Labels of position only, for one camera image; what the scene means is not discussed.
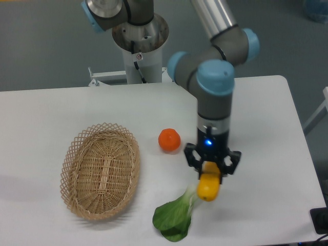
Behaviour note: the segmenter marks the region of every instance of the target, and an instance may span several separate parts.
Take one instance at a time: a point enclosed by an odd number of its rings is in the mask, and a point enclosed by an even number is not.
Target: bok choy
[[[156,208],[153,216],[155,228],[171,242],[185,238],[191,224],[193,206],[197,199],[196,186],[190,185],[178,199]]]

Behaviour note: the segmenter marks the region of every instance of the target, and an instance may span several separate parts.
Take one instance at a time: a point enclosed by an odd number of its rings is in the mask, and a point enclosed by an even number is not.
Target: robotic arm
[[[189,166],[201,176],[203,162],[212,161],[223,177],[234,173],[241,157],[241,152],[228,148],[234,66],[257,56],[259,41],[250,29],[238,27],[225,0],[191,0],[191,3],[212,45],[197,55],[174,54],[168,73],[198,100],[197,144],[188,143],[184,149]],[[225,163],[227,156],[231,165]]]
[[[184,149],[188,164],[201,176],[203,162],[215,162],[222,182],[234,173],[241,157],[228,148],[234,66],[256,57],[259,41],[250,29],[240,29],[226,0],[190,1],[211,46],[197,55],[174,54],[168,74],[198,100],[197,144],[188,143]],[[115,42],[132,54],[154,51],[168,38],[168,26],[154,14],[153,0],[85,0],[82,6],[96,31],[113,28]],[[227,156],[231,165],[225,163]]]

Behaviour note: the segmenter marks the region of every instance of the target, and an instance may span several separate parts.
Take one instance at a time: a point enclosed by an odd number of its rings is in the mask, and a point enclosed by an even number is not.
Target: lemon
[[[200,176],[197,195],[204,201],[213,201],[220,189],[221,172],[215,162],[206,162]]]

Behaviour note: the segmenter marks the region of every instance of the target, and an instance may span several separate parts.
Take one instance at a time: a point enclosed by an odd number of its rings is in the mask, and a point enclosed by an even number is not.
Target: silver metal tube
[[[190,0],[211,39],[237,24],[226,0]]]
[[[222,120],[209,120],[198,116],[197,127],[203,133],[206,133],[207,127],[212,127],[212,135],[219,135],[229,130],[230,116]]]
[[[89,9],[97,16],[112,18],[122,8],[122,0],[86,0]]]

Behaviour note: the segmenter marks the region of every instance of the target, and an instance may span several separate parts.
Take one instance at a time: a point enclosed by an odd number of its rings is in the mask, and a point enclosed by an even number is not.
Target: wicker basket
[[[138,143],[117,124],[89,127],[68,149],[60,181],[71,212],[88,220],[109,218],[131,200],[139,177]]]

